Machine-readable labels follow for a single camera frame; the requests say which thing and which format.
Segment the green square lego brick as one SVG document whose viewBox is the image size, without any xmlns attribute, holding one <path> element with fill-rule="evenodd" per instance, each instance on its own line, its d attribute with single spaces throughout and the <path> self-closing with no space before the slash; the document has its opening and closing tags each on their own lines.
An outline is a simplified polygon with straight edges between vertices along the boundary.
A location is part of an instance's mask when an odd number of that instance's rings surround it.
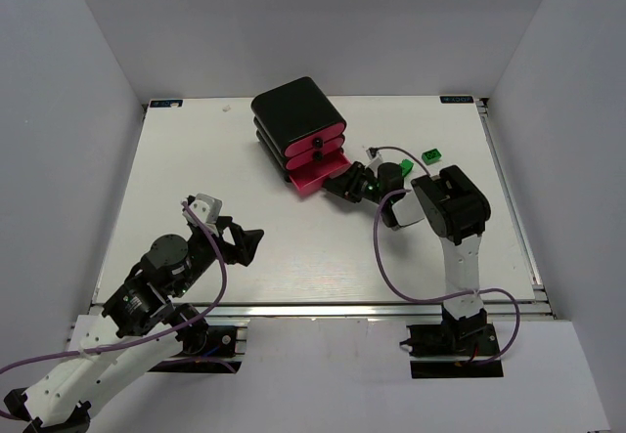
<svg viewBox="0 0 626 433">
<path fill-rule="evenodd" d="M 422 153 L 422 160 L 426 165 L 438 162 L 442 157 L 439 149 L 431 149 Z"/>
</svg>

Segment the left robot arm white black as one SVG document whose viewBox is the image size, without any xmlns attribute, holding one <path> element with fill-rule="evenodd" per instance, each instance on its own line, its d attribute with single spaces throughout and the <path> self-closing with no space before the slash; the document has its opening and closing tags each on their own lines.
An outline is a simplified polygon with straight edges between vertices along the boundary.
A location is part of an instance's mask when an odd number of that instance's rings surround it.
<svg viewBox="0 0 626 433">
<path fill-rule="evenodd" d="M 205 363 L 221 340 L 206 311 L 174 305 L 213 263 L 248 266 L 264 237 L 230 217 L 188 222 L 188 238 L 157 238 L 131 268 L 76 350 L 35 384 L 10 391 L 1 415 L 29 432 L 85 432 L 117 393 L 160 364 Z"/>
</svg>

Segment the green small lego piece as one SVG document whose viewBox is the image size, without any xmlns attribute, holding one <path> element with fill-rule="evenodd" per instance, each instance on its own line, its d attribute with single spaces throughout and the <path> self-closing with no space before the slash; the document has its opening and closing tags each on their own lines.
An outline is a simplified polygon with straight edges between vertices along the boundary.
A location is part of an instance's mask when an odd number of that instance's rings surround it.
<svg viewBox="0 0 626 433">
<path fill-rule="evenodd" d="M 400 163 L 401 174 L 403 177 L 407 177 L 413 170 L 414 163 L 409 159 L 403 159 Z"/>
</svg>

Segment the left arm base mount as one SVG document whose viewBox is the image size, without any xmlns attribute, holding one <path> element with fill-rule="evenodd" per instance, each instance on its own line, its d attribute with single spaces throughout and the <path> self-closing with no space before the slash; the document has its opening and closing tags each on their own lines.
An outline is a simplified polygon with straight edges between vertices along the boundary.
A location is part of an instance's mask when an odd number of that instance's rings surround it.
<svg viewBox="0 0 626 433">
<path fill-rule="evenodd" d="M 241 323 L 195 323 L 183 330 L 182 350 L 150 372 L 236 374 L 246 352 L 246 330 Z"/>
</svg>

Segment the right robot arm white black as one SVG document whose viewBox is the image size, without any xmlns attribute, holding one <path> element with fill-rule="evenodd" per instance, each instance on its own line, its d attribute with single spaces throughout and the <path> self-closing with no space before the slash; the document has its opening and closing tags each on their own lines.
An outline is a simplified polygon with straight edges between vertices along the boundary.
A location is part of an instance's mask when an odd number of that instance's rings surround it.
<svg viewBox="0 0 626 433">
<path fill-rule="evenodd" d="M 324 181 L 323 189 L 352 203 L 378 206 L 377 223 L 399 229 L 426 220 L 439 237 L 444 257 L 445 293 L 441 325 L 406 341 L 415 355 L 471 356 L 487 328 L 479 291 L 478 250 L 491 208 L 485 195 L 456 165 L 432 177 L 413 179 L 405 188 L 398 163 L 372 169 L 360 162 Z"/>
</svg>

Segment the pink bottom drawer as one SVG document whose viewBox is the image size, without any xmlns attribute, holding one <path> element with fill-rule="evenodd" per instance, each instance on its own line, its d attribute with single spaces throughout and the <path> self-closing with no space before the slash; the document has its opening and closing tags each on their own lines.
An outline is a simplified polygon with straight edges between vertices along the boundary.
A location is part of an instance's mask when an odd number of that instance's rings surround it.
<svg viewBox="0 0 626 433">
<path fill-rule="evenodd" d="M 319 191 L 325 180 L 342 174 L 351 166 L 351 161 L 341 152 L 332 152 L 322 160 L 313 160 L 289 173 L 289 178 L 300 196 Z"/>
</svg>

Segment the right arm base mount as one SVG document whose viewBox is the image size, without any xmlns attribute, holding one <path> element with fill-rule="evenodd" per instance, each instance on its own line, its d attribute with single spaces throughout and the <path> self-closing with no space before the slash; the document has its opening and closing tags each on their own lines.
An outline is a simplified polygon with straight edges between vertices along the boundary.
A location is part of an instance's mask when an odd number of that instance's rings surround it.
<svg viewBox="0 0 626 433">
<path fill-rule="evenodd" d="M 442 325 L 408 325 L 408 338 L 399 347 L 410 357 L 413 379 L 502 378 L 500 360 L 484 364 L 500 352 L 495 328 L 455 342 Z"/>
</svg>

